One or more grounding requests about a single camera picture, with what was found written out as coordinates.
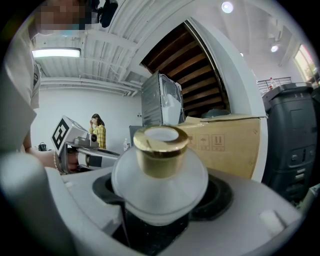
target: wooden ceiling panel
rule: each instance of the wooden ceiling panel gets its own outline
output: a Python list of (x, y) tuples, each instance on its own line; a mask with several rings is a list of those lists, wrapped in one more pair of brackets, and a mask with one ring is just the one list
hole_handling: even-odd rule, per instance
[(206, 57), (203, 53), (198, 54), (197, 56), (187, 60), (186, 62), (182, 63), (180, 66), (176, 67), (174, 70), (170, 71), (168, 73), (169, 77), (173, 77), (176, 74), (178, 74), (179, 72), (185, 70), (186, 68), (189, 68), (190, 66), (192, 66), (193, 64), (196, 64), (199, 61), (205, 60)]
[(181, 85), (187, 116), (201, 117), (213, 108), (226, 108), (228, 101), (224, 100), (221, 80), (202, 45), (184, 23), (166, 35), (142, 64), (152, 73), (159, 71)]
[(192, 84), (190, 86), (186, 86), (186, 87), (182, 88), (182, 94), (185, 95), (187, 93), (190, 93), (190, 92), (197, 90), (199, 88), (202, 88), (204, 86), (214, 84), (215, 82), (216, 82), (216, 79), (214, 77), (207, 78), (205, 80), (202, 80), (202, 81), (197, 82), (195, 84)]
[(173, 62), (175, 59), (180, 57), (182, 54), (191, 51), (193, 48), (197, 47), (197, 42), (193, 41), (188, 43), (187, 45), (183, 46), (180, 50), (175, 52), (173, 55), (171, 55), (168, 59), (166, 59), (164, 62), (160, 63), (159, 66), (155, 68), (155, 70), (161, 71), (163, 68), (165, 68), (167, 65), (169, 65), (171, 62)]
[(194, 94), (194, 95), (189, 96), (189, 97), (184, 97), (183, 103), (186, 104), (188, 102), (192, 102), (192, 101), (201, 99), (203, 97), (211, 96), (211, 95), (214, 95), (214, 94), (219, 94), (219, 88), (218, 87), (205, 90), (203, 92), (200, 92), (198, 94)]

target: fluorescent light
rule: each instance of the fluorescent light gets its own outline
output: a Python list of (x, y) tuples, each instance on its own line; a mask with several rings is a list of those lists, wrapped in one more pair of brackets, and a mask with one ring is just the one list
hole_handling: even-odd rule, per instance
[(80, 57), (80, 49), (79, 48), (47, 48), (47, 49), (39, 49), (33, 50), (32, 54), (34, 58), (41, 57)]
[(223, 2), (221, 4), (221, 9), (224, 11), (226, 14), (231, 13), (234, 10), (234, 6), (230, 2)]
[(278, 45), (274, 45), (274, 46), (272, 46), (271, 47), (271, 52), (276, 52), (276, 51), (278, 51), (278, 49), (279, 49), (279, 46)]

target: small bottle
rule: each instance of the small bottle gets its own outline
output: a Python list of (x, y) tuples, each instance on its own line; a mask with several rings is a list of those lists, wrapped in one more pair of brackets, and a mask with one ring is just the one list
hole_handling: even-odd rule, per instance
[(127, 151), (130, 148), (130, 142), (128, 142), (128, 139), (125, 138), (124, 143), (123, 143), (123, 150)]
[(272, 79), (272, 77), (270, 77), (270, 82), (271, 82), (271, 87), (272, 87), (272, 89), (274, 89), (274, 88), (277, 87), (277, 84), (276, 84), (276, 82)]

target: woman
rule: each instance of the woman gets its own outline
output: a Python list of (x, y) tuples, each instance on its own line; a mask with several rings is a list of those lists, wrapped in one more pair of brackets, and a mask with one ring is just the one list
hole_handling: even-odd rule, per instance
[(90, 120), (90, 133), (93, 133), (98, 138), (99, 148), (106, 149), (106, 128), (105, 123), (102, 121), (98, 114), (94, 114)]

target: printed symbol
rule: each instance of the printed symbol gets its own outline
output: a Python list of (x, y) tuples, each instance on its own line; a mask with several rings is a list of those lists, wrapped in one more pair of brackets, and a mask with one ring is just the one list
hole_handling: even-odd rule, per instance
[(210, 140), (208, 134), (197, 135), (200, 150), (210, 150)]
[(225, 135), (212, 134), (212, 151), (225, 151)]
[(68, 130), (69, 126), (66, 124), (65, 120), (61, 119), (52, 136), (53, 143), (57, 150), (60, 149), (60, 146), (64, 141)]
[(196, 150), (197, 149), (197, 141), (196, 141), (195, 135), (193, 135), (193, 134), (189, 135), (188, 138), (189, 138), (189, 144), (188, 144), (189, 148)]

